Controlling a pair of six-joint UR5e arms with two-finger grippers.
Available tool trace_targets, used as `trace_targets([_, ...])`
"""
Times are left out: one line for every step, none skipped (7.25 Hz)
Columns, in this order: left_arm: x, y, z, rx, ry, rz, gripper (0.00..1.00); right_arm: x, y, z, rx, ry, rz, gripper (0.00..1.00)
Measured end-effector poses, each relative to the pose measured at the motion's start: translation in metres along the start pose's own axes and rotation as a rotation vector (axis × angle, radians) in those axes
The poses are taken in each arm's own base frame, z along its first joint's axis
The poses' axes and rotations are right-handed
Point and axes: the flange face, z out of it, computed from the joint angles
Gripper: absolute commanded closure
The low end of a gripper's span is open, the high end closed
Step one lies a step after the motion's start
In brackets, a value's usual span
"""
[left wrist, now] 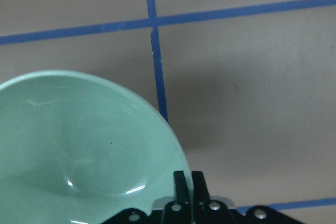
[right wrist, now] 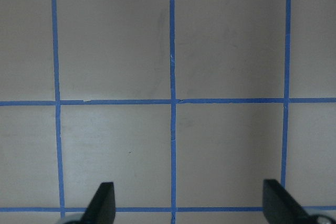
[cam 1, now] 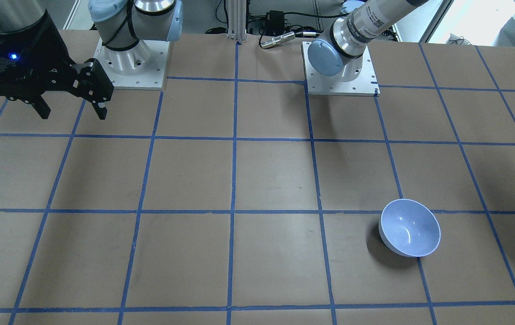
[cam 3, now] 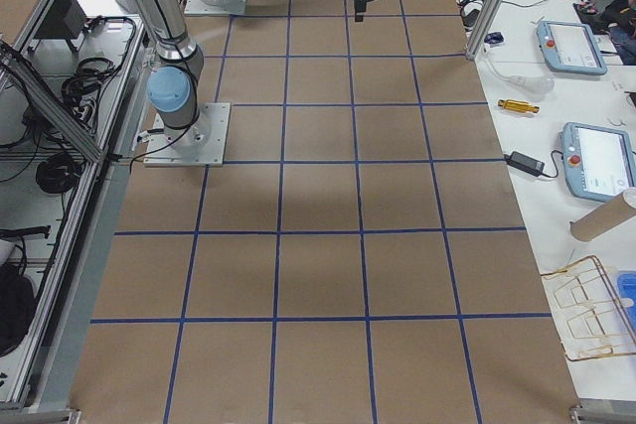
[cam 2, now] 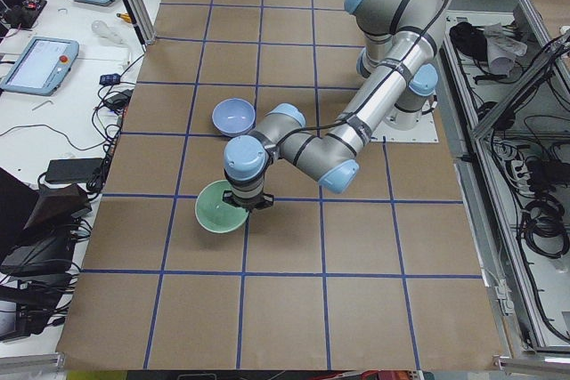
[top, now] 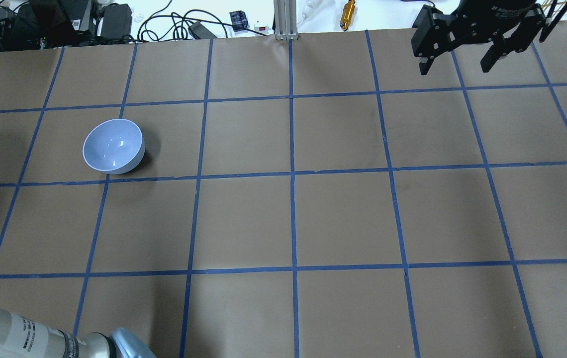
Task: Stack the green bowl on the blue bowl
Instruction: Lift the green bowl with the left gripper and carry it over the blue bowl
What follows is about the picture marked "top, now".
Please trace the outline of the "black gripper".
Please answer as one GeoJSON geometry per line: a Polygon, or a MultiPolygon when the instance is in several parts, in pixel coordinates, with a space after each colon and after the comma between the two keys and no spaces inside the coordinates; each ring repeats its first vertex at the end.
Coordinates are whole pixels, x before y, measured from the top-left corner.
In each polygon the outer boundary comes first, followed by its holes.
{"type": "Polygon", "coordinates": [[[463,45],[492,44],[480,61],[483,73],[511,52],[524,52],[547,24],[534,0],[462,0],[450,14],[424,5],[414,20],[412,52],[426,76],[436,57],[463,45]]]}

